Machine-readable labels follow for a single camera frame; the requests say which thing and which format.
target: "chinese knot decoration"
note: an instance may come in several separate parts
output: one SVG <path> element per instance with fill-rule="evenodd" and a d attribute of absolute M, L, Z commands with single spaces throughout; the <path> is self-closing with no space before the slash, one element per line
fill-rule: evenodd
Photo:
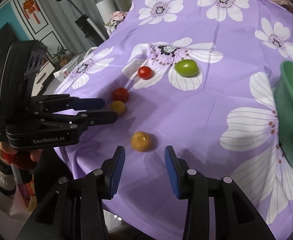
<path fill-rule="evenodd" d="M 34 19 L 38 24 L 40 24 L 40 21 L 38 17 L 36 16 L 35 12 L 40 12 L 40 8 L 36 1 L 34 0 L 25 0 L 23 3 L 23 12 L 27 19 L 30 18 L 30 14 L 33 14 Z"/>

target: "drawer handle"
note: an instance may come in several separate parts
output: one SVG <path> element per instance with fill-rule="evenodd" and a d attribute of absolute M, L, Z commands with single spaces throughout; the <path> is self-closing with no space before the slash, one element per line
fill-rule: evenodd
<path fill-rule="evenodd" d="M 45 75 L 46 75 L 46 72 L 40 77 L 40 79 L 37 81 L 37 84 L 41 82 L 42 78 L 44 78 Z"/>

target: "red tomato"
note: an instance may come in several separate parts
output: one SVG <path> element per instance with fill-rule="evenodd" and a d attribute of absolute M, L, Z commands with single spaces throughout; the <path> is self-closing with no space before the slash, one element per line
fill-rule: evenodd
<path fill-rule="evenodd" d="M 117 88 L 116 90 L 114 90 L 112 96 L 114 101 L 122 101 L 123 103 L 125 103 L 126 101 L 128 101 L 129 93 L 128 90 L 125 88 Z"/>
<path fill-rule="evenodd" d="M 149 79 L 152 76 L 152 69 L 148 66 L 140 67 L 137 74 L 142 79 Z"/>

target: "human hand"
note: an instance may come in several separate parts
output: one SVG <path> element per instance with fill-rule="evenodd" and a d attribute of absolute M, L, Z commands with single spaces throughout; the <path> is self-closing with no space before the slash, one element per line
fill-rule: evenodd
<path fill-rule="evenodd" d="M 38 162 L 40 160 L 43 149 L 30 151 L 30 159 L 33 162 Z M 0 159 L 7 165 L 10 165 L 8 160 L 5 158 L 5 154 L 15 155 L 18 151 L 13 149 L 8 142 L 0 142 Z"/>

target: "yellow fruit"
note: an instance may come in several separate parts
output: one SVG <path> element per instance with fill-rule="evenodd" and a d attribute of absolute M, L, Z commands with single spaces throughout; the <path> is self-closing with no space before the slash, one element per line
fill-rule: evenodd
<path fill-rule="evenodd" d="M 125 112 L 125 104 L 122 101 L 114 101 L 111 105 L 110 105 L 110 111 L 115 111 L 118 116 L 123 115 Z"/>
<path fill-rule="evenodd" d="M 151 149 L 152 141 L 146 132 L 136 132 L 131 138 L 131 146 L 138 152 L 146 152 Z"/>

